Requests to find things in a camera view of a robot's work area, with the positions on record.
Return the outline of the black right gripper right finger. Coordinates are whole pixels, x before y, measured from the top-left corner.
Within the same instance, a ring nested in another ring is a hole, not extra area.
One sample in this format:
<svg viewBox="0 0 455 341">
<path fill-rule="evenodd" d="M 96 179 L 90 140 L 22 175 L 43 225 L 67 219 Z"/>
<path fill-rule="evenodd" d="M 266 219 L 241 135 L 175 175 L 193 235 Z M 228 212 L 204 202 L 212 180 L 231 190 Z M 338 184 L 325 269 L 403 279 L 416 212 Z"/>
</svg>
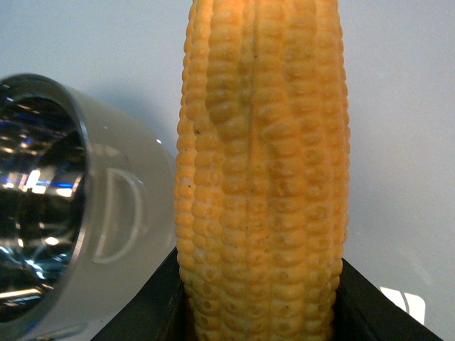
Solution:
<svg viewBox="0 0 455 341">
<path fill-rule="evenodd" d="M 346 260 L 336 291 L 334 340 L 439 340 L 398 308 Z"/>
</svg>

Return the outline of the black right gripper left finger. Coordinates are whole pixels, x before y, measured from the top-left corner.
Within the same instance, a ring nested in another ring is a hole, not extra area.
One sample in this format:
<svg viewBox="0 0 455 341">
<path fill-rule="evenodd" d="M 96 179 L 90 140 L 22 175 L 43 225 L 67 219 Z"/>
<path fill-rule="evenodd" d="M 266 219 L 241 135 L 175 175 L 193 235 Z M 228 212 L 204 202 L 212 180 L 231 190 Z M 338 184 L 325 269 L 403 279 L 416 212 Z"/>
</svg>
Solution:
<svg viewBox="0 0 455 341">
<path fill-rule="evenodd" d="M 187 340 L 187 331 L 185 293 L 173 249 L 135 297 L 93 339 Z"/>
</svg>

